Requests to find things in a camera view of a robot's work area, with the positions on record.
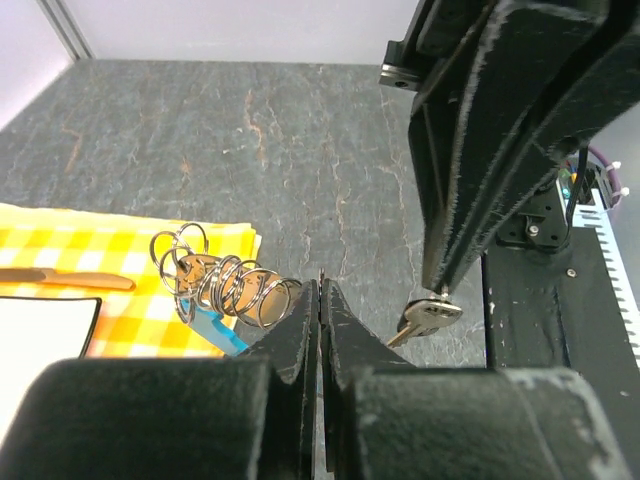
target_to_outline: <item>silver key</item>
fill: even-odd
[[[399,347],[407,340],[419,335],[426,336],[440,328],[455,323],[462,315],[462,309],[444,300],[424,299],[411,304],[404,311],[407,325],[389,342],[388,347]]]

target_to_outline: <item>yellow checkered cloth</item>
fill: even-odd
[[[27,209],[0,204],[0,268],[46,267],[59,272],[92,271],[123,275],[136,282],[132,292],[45,284],[0,284],[1,296],[101,297],[100,316],[87,356],[211,356],[222,351],[184,325],[175,313],[173,296],[163,285],[149,256],[151,237],[175,232],[185,222],[54,209]],[[256,259],[261,238],[250,224],[201,223],[209,253]],[[195,228],[185,231],[196,251],[202,239]],[[170,239],[158,242],[160,256]],[[235,326],[235,319],[224,324]]]

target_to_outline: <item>metal key ring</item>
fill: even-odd
[[[171,237],[173,240],[171,241],[171,246],[173,248],[177,247],[178,244],[180,244],[180,246],[188,249],[192,255],[195,255],[195,252],[191,249],[191,247],[189,246],[189,244],[187,242],[185,242],[182,238],[180,238],[176,233],[174,232],[169,232],[168,230],[163,230],[162,232],[158,232],[156,233],[153,237],[151,237],[151,242],[149,243],[149,254],[151,256],[151,261],[153,262],[153,264],[156,266],[156,268],[158,270],[160,270],[160,262],[158,260],[158,257],[156,256],[156,241],[158,240],[158,238],[160,238],[163,235],[167,235],[169,237]],[[176,267],[178,266],[178,262],[176,259],[174,259],[174,263],[176,265]]]
[[[174,287],[169,285],[169,282],[167,281],[167,278],[169,278],[169,279],[175,280],[177,282],[177,280],[181,280],[182,278],[184,278],[184,276],[179,277],[178,275],[173,275],[172,273],[168,273],[168,272],[164,271],[164,264],[165,264],[165,261],[166,261],[167,257],[169,255],[171,255],[172,257],[175,256],[177,250],[186,250],[189,254],[193,255],[193,250],[191,250],[191,248],[189,248],[189,247],[183,247],[183,246],[180,246],[180,245],[177,246],[177,247],[173,247],[173,248],[167,250],[166,252],[164,252],[164,255],[162,255],[162,258],[160,259],[160,266],[158,267],[158,270],[160,272],[160,278],[162,279],[162,283],[164,283],[165,287],[167,287],[167,290],[169,290],[169,292],[172,295],[175,295],[175,296],[178,296],[178,297],[184,297],[185,296],[184,294],[179,293]]]
[[[274,272],[273,270],[269,270],[268,268],[263,268],[263,267],[257,267],[257,268],[253,268],[247,272],[245,272],[244,274],[242,274],[240,276],[240,280],[242,280],[244,283],[244,280],[246,277],[248,277],[250,274],[254,274],[254,273],[263,273],[263,274],[267,274],[269,276],[271,275],[277,275],[276,272]],[[237,317],[241,317],[243,316],[246,312],[248,312],[249,310],[251,310],[256,304],[261,305],[262,302],[264,301],[264,298],[269,295],[269,292],[266,292],[264,290],[264,285],[267,282],[267,277],[263,276],[262,278],[260,278],[260,284],[258,285],[258,288],[256,289],[256,293],[251,297],[251,300],[249,300],[249,302],[240,309],[240,311],[236,312]],[[265,326],[262,323],[262,319],[260,318],[260,311],[259,311],[260,307],[258,307],[256,309],[256,323],[258,324],[258,326],[260,328],[265,328]]]
[[[207,232],[204,231],[204,228],[199,223],[195,223],[195,222],[185,223],[176,232],[176,238],[182,239],[182,234],[184,233],[184,231],[187,228],[190,228],[190,227],[195,227],[198,230],[200,230],[200,233],[202,233],[202,252],[200,252],[200,253],[201,253],[201,255],[207,255],[209,253],[209,239],[207,238]]]
[[[258,265],[255,260],[244,260],[241,261],[239,258],[234,262],[226,272],[224,272],[219,281],[220,291],[223,292],[227,284],[229,283],[229,279],[233,277],[233,281],[231,282],[231,286],[227,289],[227,293],[220,298],[220,303],[223,305],[223,309],[225,311],[225,315],[237,316],[236,305],[237,302],[240,301],[240,297],[242,296],[242,292],[244,291],[244,282],[242,280],[243,272],[242,268],[249,264]]]
[[[242,269],[247,267],[247,265],[253,265],[254,268],[253,269],[247,268],[246,272],[242,272]],[[240,303],[240,299],[242,298],[242,294],[244,293],[244,286],[246,284],[245,278],[247,274],[256,273],[256,269],[260,269],[260,268],[262,267],[256,260],[244,260],[236,264],[234,267],[230,269],[234,271],[235,270],[240,270],[240,271],[236,273],[236,277],[233,279],[231,288],[229,288],[227,295],[223,299],[223,302],[225,302],[227,299],[231,299],[231,304],[229,305],[229,312],[230,312],[229,315],[238,317],[241,314],[251,310],[251,307],[253,307],[253,305],[255,304],[255,302],[251,303],[251,300],[250,300],[244,307],[240,308],[239,310],[237,307],[238,304]]]
[[[196,305],[193,299],[189,299],[189,310],[184,310],[182,306],[182,298],[174,297],[176,303],[176,312],[178,317],[185,325],[191,325],[196,316]]]
[[[215,282],[211,282],[211,288],[209,289],[209,300],[213,305],[218,306],[218,313],[222,313],[223,315],[229,315],[224,306],[223,298],[227,298],[225,295],[223,297],[222,290],[224,288],[224,284],[226,280],[228,280],[229,276],[227,275],[227,271],[224,270],[226,265],[230,265],[233,268],[237,262],[240,262],[240,258],[235,255],[227,255],[224,257],[218,265],[213,268],[215,273]]]
[[[280,316],[278,317],[277,320],[264,324],[262,322],[262,306],[264,304],[265,299],[269,296],[271,291],[276,287],[278,287],[279,285],[282,285],[284,288],[287,289],[287,293],[286,293],[287,303],[285,307],[282,309],[282,313],[280,313]],[[289,307],[291,306],[291,288],[290,287],[300,286],[300,285],[302,285],[302,283],[300,283],[298,280],[294,280],[292,278],[280,278],[272,282],[271,284],[269,284],[269,286],[264,289],[264,291],[262,292],[262,298],[260,299],[260,303],[258,304],[257,312],[256,312],[256,320],[258,321],[258,324],[260,325],[260,327],[268,328],[274,323],[278,323],[280,320],[284,318],[284,316],[287,314],[287,311],[289,310]]]

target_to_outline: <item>white cable tie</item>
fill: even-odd
[[[629,190],[629,187],[622,187],[620,189],[619,192],[613,192],[613,195],[611,195],[612,197],[626,197],[631,193],[631,190]]]
[[[611,170],[620,170],[620,167],[622,166],[622,162],[612,162],[611,165],[609,165],[607,168],[605,168],[605,170],[607,172],[610,172]]]

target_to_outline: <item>gray marble surface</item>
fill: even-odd
[[[0,201],[251,222],[283,275],[324,267],[383,340],[420,298],[423,223],[407,144],[411,95],[374,66],[80,62],[0,135]],[[480,269],[454,326],[401,353],[484,364]],[[260,335],[243,328],[249,342]]]

